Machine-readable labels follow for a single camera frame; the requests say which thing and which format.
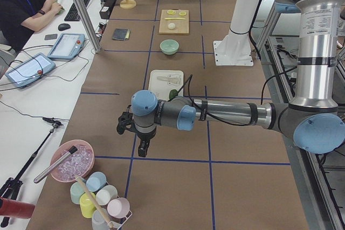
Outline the white ceramic spoon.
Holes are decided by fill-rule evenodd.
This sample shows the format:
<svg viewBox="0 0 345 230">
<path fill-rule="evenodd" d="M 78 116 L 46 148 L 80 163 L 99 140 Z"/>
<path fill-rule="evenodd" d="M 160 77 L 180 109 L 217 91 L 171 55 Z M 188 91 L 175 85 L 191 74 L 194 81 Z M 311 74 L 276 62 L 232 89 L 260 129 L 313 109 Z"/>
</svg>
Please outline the white ceramic spoon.
<svg viewBox="0 0 345 230">
<path fill-rule="evenodd" d="M 169 85 L 179 85 L 181 83 L 180 77 L 158 76 L 158 81 L 165 81 Z"/>
</svg>

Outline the pink bowl with ice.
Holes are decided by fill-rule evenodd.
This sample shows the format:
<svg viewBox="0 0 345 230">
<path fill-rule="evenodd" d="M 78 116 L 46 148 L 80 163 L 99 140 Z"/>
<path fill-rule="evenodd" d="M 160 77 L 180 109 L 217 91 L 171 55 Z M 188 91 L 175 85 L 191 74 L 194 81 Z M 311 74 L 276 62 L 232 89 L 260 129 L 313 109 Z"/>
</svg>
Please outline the pink bowl with ice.
<svg viewBox="0 0 345 230">
<path fill-rule="evenodd" d="M 73 146 L 77 148 L 77 151 L 51 172 L 51 176 L 58 182 L 74 182 L 77 176 L 87 176 L 94 166 L 95 155 L 93 148 L 84 140 L 70 140 L 62 144 L 52 156 L 51 164 L 67 154 Z"/>
</svg>

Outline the green ceramic bowl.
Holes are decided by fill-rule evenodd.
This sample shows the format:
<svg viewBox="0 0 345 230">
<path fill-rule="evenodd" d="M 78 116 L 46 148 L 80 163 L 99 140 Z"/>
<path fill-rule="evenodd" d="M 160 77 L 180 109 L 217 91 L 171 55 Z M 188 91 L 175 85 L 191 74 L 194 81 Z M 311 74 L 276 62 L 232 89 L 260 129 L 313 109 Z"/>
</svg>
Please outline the green ceramic bowl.
<svg viewBox="0 0 345 230">
<path fill-rule="evenodd" d="M 179 49 L 179 43 L 173 39 L 166 39 L 160 43 L 161 52 L 166 55 L 173 55 Z"/>
</svg>

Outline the white steamed bun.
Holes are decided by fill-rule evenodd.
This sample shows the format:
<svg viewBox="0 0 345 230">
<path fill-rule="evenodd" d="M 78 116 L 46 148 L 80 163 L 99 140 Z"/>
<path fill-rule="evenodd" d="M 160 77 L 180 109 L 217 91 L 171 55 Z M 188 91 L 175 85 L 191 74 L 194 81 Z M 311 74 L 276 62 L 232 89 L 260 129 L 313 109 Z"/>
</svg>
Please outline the white steamed bun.
<svg viewBox="0 0 345 230">
<path fill-rule="evenodd" d="M 170 29 L 170 30 L 174 30 L 175 27 L 176 27 L 175 23 L 169 23 L 168 24 L 168 29 Z"/>
</svg>

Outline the green avocado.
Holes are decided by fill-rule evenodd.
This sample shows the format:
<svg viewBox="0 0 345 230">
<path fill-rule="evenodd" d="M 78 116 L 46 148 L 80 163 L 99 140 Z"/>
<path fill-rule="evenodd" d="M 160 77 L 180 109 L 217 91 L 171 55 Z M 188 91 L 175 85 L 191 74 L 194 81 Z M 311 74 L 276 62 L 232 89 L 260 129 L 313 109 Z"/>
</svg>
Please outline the green avocado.
<svg viewBox="0 0 345 230">
<path fill-rule="evenodd" d="M 169 101 L 173 100 L 175 97 L 178 96 L 178 90 L 176 89 L 172 89 L 170 92 L 169 92 Z"/>
</svg>

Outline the white bear tray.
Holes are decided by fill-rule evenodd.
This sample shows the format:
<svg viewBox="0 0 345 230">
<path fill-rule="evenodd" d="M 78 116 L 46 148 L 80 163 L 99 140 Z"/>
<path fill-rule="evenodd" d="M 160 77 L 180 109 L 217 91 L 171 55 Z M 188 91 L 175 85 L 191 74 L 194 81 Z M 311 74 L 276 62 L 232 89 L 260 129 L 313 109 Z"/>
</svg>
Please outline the white bear tray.
<svg viewBox="0 0 345 230">
<path fill-rule="evenodd" d="M 179 85 L 169 85 L 165 81 L 158 81 L 158 76 L 180 77 L 181 83 Z M 169 92 L 172 89 L 179 90 L 184 83 L 184 74 L 178 70 L 161 70 L 155 69 L 150 72 L 148 90 L 156 95 L 158 99 L 169 100 Z"/>
</svg>

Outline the white cup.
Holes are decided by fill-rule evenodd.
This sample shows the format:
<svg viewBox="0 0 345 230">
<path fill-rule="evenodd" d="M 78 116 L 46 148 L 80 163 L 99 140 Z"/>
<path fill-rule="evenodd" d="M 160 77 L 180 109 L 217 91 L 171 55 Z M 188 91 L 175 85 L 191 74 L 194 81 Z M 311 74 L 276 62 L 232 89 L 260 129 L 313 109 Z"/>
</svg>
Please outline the white cup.
<svg viewBox="0 0 345 230">
<path fill-rule="evenodd" d="M 107 205 L 111 200 L 118 197 L 118 191 L 114 185 L 106 185 L 96 194 L 96 201 L 100 206 Z"/>
</svg>

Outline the blue cup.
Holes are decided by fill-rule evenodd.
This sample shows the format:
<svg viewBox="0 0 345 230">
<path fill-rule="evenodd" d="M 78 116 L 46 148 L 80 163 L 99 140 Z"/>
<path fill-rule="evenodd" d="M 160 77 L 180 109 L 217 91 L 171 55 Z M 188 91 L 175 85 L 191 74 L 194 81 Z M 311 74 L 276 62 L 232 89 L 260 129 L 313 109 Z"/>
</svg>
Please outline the blue cup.
<svg viewBox="0 0 345 230">
<path fill-rule="evenodd" d="M 89 176 L 86 182 L 86 187 L 90 192 L 96 192 L 102 189 L 106 183 L 106 175 L 103 172 L 97 171 Z"/>
</svg>

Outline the pink cup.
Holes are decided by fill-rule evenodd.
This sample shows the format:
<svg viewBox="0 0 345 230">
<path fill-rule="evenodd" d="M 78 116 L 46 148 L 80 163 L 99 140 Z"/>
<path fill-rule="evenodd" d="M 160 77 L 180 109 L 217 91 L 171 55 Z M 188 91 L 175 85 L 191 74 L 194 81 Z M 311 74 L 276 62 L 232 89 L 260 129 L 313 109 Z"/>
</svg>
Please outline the pink cup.
<svg viewBox="0 0 345 230">
<path fill-rule="evenodd" d="M 107 212 L 112 217 L 124 218 L 130 210 L 130 203 L 126 198 L 116 198 L 111 200 L 107 205 Z"/>
</svg>

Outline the steel tube with black cap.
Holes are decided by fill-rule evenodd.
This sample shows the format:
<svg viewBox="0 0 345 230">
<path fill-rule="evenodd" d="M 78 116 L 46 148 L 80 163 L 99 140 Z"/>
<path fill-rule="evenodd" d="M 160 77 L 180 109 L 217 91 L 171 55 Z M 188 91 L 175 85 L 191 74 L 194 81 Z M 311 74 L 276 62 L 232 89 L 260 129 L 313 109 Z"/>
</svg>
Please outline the steel tube with black cap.
<svg viewBox="0 0 345 230">
<path fill-rule="evenodd" d="M 69 158 L 72 154 L 74 154 L 78 150 L 77 147 L 72 146 L 69 150 L 66 151 L 59 159 L 57 159 L 53 164 L 51 164 L 48 168 L 46 168 L 42 173 L 40 173 L 33 182 L 38 184 L 41 182 L 45 177 L 47 177 L 56 167 L 58 167 L 62 162 Z"/>
</svg>

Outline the green cup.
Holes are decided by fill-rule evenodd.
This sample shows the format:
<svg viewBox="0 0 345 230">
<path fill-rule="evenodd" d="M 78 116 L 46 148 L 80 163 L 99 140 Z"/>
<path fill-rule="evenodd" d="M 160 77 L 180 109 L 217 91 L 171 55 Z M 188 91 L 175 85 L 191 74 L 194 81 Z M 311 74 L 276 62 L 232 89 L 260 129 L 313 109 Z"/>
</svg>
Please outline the green cup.
<svg viewBox="0 0 345 230">
<path fill-rule="evenodd" d="M 74 182 L 70 187 L 70 197 L 72 203 L 79 205 L 80 204 L 80 197 L 84 194 L 83 188 L 80 186 L 78 182 Z"/>
</svg>

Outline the yellow cup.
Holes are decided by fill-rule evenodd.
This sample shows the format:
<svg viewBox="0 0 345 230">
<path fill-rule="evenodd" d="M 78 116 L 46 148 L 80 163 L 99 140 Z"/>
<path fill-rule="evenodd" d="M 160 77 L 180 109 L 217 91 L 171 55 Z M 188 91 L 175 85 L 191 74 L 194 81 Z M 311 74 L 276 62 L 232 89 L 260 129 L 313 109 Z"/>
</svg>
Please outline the yellow cup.
<svg viewBox="0 0 345 230">
<path fill-rule="evenodd" d="M 79 200 L 81 214 L 84 218 L 91 218 L 94 211 L 96 211 L 96 207 L 93 202 L 90 200 L 88 195 L 84 193 Z"/>
</svg>

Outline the grey cup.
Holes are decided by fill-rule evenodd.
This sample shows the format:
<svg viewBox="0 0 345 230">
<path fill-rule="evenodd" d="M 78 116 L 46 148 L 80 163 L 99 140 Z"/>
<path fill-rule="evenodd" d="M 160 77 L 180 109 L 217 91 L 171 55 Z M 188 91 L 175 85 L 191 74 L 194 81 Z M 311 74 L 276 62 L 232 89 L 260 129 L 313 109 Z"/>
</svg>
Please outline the grey cup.
<svg viewBox="0 0 345 230">
<path fill-rule="evenodd" d="M 98 210 L 93 212 L 92 219 L 92 230 L 109 230 L 107 222 L 104 220 Z"/>
</svg>

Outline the dark blue sponge cloth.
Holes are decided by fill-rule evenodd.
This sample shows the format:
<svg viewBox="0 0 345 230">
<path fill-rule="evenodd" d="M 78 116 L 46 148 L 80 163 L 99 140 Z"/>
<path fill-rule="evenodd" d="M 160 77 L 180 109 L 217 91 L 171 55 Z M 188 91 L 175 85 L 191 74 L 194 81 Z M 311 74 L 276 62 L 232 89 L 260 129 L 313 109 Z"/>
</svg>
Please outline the dark blue sponge cloth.
<svg viewBox="0 0 345 230">
<path fill-rule="evenodd" d="M 130 36 L 130 29 L 119 29 L 116 28 L 112 35 L 112 40 L 125 41 L 128 40 Z"/>
</svg>

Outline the wooden cutting board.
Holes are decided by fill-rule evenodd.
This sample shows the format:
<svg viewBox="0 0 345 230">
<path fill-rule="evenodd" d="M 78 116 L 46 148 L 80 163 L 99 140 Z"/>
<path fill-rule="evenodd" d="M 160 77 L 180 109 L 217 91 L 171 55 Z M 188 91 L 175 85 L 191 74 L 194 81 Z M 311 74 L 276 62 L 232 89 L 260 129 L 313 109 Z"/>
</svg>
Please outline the wooden cutting board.
<svg viewBox="0 0 345 230">
<path fill-rule="evenodd" d="M 174 15 L 167 14 L 168 10 L 175 10 Z M 180 16 L 179 12 L 185 11 L 186 16 Z M 166 17 L 183 17 L 185 20 L 164 20 Z M 174 30 L 168 29 L 169 23 L 175 23 L 176 27 Z M 161 35 L 188 35 L 190 33 L 189 29 L 189 10 L 178 10 L 178 9 L 163 9 L 161 11 L 160 24 L 158 28 L 158 33 Z"/>
</svg>

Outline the far teach pendant tablet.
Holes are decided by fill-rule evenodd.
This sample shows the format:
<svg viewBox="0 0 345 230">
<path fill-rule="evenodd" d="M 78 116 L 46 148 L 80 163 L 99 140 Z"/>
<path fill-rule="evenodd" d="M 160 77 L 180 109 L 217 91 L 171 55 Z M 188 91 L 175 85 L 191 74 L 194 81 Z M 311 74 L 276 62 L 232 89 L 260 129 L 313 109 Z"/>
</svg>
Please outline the far teach pendant tablet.
<svg viewBox="0 0 345 230">
<path fill-rule="evenodd" d="M 47 57 L 53 60 L 71 60 L 79 54 L 84 42 L 84 34 L 62 33 Z"/>
</svg>

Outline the teach pendant tablet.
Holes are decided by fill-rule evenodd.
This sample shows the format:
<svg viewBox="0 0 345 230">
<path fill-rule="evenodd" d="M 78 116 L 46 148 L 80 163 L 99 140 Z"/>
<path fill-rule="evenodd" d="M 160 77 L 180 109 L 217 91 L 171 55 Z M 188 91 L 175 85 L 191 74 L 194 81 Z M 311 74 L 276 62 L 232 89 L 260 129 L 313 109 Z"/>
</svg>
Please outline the teach pendant tablet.
<svg viewBox="0 0 345 230">
<path fill-rule="evenodd" d="M 43 53 L 34 55 L 31 59 L 5 73 L 5 76 L 17 88 L 26 87 L 52 71 L 56 64 Z"/>
<path fill-rule="evenodd" d="M 84 42 L 84 34 L 62 33 L 47 57 L 53 60 L 71 60 L 79 54 Z"/>
</svg>

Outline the yellow banana strip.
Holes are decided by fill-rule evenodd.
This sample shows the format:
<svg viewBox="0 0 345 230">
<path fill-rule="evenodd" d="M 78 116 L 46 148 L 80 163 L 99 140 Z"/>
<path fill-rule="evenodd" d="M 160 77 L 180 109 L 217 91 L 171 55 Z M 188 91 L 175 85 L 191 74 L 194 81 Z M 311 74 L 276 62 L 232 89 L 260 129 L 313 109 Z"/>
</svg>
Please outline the yellow banana strip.
<svg viewBox="0 0 345 230">
<path fill-rule="evenodd" d="M 164 20 L 185 20 L 183 17 L 166 17 Z"/>
</svg>

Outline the right lime slice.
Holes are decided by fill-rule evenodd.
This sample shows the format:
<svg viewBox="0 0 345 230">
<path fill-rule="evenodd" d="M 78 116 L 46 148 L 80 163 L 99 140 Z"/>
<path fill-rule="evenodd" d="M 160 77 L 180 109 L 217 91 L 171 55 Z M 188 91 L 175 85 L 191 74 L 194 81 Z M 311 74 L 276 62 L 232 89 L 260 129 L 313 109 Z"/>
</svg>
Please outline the right lime slice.
<svg viewBox="0 0 345 230">
<path fill-rule="evenodd" d="M 180 15 L 180 16 L 186 16 L 187 13 L 186 13 L 185 11 L 181 11 L 181 12 L 179 12 L 179 15 Z"/>
</svg>

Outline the black computer mouse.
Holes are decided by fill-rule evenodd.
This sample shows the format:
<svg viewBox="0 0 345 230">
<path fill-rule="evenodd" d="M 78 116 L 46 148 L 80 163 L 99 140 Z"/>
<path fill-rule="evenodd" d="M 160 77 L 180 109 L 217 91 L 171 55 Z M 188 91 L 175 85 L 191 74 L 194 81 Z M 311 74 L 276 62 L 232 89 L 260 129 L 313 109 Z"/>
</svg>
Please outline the black computer mouse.
<svg viewBox="0 0 345 230">
<path fill-rule="evenodd" d="M 70 28 L 71 28 L 71 26 L 68 23 L 61 23 L 61 24 L 58 25 L 58 30 L 59 31 L 65 31 L 65 30 L 68 30 Z"/>
</svg>

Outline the grey phone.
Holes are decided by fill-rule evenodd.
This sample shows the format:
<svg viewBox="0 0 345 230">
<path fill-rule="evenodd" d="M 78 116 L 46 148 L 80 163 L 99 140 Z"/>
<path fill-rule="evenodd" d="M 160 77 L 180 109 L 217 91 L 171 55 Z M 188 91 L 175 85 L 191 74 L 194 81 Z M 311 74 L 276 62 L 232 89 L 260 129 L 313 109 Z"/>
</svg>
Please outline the grey phone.
<svg viewBox="0 0 345 230">
<path fill-rule="evenodd" d="M 44 40 L 54 40 L 54 39 L 57 39 L 57 37 L 58 37 L 57 33 L 47 34 L 47 35 L 45 35 Z"/>
</svg>

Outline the near teach pendant tablet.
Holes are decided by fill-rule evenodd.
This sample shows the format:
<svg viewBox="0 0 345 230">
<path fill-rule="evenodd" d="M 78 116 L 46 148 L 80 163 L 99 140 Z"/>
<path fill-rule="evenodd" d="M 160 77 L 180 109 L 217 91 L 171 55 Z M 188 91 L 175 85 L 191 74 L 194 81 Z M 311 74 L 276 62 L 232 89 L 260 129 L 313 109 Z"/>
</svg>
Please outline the near teach pendant tablet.
<svg viewBox="0 0 345 230">
<path fill-rule="evenodd" d="M 34 55 L 31 59 L 5 73 L 5 76 L 17 88 L 26 87 L 52 71 L 56 64 L 43 53 Z"/>
</svg>

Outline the black tripod stick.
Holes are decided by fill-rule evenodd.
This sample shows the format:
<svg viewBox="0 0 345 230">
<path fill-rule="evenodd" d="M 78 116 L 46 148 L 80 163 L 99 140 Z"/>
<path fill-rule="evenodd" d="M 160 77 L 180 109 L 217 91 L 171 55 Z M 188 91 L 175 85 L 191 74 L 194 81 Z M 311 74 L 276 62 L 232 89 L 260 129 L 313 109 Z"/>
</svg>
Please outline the black tripod stick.
<svg viewBox="0 0 345 230">
<path fill-rule="evenodd" d="M 61 119 L 57 118 L 48 118 L 48 117 L 43 117 L 43 120 L 45 122 L 48 122 L 51 124 L 52 128 L 50 129 L 49 133 L 47 136 L 44 138 L 42 143 L 38 146 L 38 148 L 31 154 L 27 162 L 24 164 L 24 166 L 21 168 L 19 173 L 16 175 L 16 177 L 12 178 L 10 177 L 4 185 L 1 187 L 1 197 L 2 198 L 12 198 L 15 196 L 15 192 L 19 193 L 20 187 L 22 185 L 22 181 L 20 180 L 22 175 L 25 173 L 25 171 L 29 168 L 33 160 L 37 157 L 40 149 L 43 147 L 45 142 L 48 140 L 48 138 L 54 133 L 56 129 L 61 127 L 63 125 Z"/>
</svg>

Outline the black power strip box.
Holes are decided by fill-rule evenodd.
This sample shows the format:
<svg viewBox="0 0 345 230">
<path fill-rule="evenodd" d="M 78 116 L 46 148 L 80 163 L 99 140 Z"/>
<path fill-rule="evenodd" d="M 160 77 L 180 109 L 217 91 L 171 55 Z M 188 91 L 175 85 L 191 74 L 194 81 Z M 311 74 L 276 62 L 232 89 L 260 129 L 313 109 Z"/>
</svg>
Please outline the black power strip box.
<svg viewBox="0 0 345 230">
<path fill-rule="evenodd" d="M 106 0 L 105 2 L 103 2 L 102 8 L 99 11 L 99 15 L 101 19 L 110 18 L 115 3 L 116 3 L 116 0 Z"/>
</svg>

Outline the red cylinder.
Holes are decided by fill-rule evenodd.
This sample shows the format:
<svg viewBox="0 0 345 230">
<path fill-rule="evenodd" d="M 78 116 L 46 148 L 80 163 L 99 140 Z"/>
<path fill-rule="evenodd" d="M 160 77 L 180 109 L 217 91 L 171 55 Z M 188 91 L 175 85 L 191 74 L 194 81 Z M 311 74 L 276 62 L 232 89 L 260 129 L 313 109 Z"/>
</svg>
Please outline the red cylinder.
<svg viewBox="0 0 345 230">
<path fill-rule="evenodd" d="M 1 216 L 29 219 L 34 210 L 34 204 L 1 197 Z"/>
</svg>

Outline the seated person in black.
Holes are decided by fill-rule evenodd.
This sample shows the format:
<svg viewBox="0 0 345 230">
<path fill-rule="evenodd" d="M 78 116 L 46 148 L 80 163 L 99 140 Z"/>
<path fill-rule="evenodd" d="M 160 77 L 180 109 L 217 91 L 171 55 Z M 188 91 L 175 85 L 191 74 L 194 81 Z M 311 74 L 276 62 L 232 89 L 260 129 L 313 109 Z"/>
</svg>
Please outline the seated person in black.
<svg viewBox="0 0 345 230">
<path fill-rule="evenodd" d="M 1 31 L 9 45 L 19 52 L 62 9 L 56 0 L 1 0 Z"/>
</svg>

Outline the aluminium frame post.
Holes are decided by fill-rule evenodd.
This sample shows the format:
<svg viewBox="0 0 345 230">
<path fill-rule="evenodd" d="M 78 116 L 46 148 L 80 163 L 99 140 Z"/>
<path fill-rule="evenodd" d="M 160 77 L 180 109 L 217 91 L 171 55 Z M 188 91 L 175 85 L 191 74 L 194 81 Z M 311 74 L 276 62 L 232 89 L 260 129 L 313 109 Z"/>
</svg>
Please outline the aluminium frame post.
<svg viewBox="0 0 345 230">
<path fill-rule="evenodd" d="M 86 33 L 88 35 L 88 38 L 93 46 L 93 50 L 95 53 L 99 53 L 101 50 L 100 43 L 98 41 L 98 38 L 96 37 L 96 33 L 94 31 L 94 27 L 92 25 L 91 19 L 89 17 L 89 14 L 87 12 L 87 9 L 84 5 L 83 0 L 73 0 L 73 3 L 75 4 L 77 11 L 79 13 L 79 16 L 81 18 L 82 24 L 84 26 L 84 29 L 86 30 Z"/>
</svg>

